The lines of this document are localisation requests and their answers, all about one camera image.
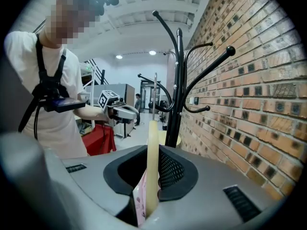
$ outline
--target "doorway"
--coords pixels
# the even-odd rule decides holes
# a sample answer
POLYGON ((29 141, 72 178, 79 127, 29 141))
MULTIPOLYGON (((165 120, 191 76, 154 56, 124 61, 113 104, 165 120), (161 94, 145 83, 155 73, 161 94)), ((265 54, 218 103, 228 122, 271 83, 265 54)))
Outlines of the doorway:
MULTIPOLYGON (((143 113, 152 113, 152 109, 149 109, 148 103, 150 101, 153 101, 154 99, 154 84, 152 82, 148 82, 146 80, 141 80, 141 87, 140 87, 140 93, 141 93, 141 112, 143 113)), ((159 104, 160 101, 160 88, 157 87, 156 92, 156 104, 159 104)))

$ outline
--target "hand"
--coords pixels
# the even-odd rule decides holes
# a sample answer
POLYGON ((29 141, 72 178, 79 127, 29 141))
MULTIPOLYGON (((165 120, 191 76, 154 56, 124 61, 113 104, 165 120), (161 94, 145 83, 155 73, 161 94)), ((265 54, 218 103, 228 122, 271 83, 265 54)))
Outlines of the hand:
POLYGON ((113 116, 113 108, 107 108, 107 115, 108 115, 108 117, 111 117, 111 116, 113 116))

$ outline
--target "white wall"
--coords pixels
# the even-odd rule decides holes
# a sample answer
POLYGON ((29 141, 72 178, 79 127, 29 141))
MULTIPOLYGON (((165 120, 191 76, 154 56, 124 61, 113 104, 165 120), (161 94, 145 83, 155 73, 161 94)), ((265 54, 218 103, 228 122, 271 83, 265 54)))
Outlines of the white wall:
POLYGON ((138 74, 154 79, 156 72, 158 81, 166 86, 167 57, 161 53, 155 56, 132 54, 123 56, 121 60, 114 57, 94 58, 94 61, 100 70, 105 70, 105 79, 109 84, 126 83, 135 89, 135 93, 139 93, 142 79, 138 78, 138 74))

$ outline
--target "black harness strap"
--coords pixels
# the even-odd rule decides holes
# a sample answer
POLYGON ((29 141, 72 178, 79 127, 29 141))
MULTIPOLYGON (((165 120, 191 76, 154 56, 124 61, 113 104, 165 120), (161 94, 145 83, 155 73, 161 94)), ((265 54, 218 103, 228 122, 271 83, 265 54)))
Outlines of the black harness strap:
POLYGON ((38 63, 38 74, 39 74, 39 84, 35 86, 32 91, 33 100, 28 106, 24 116, 19 124, 18 132, 22 132, 27 122, 29 121, 31 114, 38 106, 38 103, 42 99, 46 98, 59 98, 60 96, 64 98, 69 98, 69 94, 66 90, 66 87, 61 85, 61 77, 64 67, 64 62, 66 60, 66 49, 63 50, 63 54, 59 60, 59 66, 53 77, 47 75, 47 71, 44 64, 42 44, 39 41, 38 35, 36 42, 36 56, 38 63))

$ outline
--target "black vent slot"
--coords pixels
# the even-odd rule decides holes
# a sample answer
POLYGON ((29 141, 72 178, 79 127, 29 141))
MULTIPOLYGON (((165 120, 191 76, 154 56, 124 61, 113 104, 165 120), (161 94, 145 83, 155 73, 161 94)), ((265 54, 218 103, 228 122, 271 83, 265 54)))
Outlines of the black vent slot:
POLYGON ((80 171, 80 170, 83 170, 83 169, 86 169, 86 166, 84 164, 77 164, 77 165, 74 165, 74 166, 66 167, 66 170, 68 171, 68 173, 80 171))
POLYGON ((260 213, 260 210, 256 208, 237 186, 225 188, 223 191, 226 193, 244 222, 253 219, 260 213))

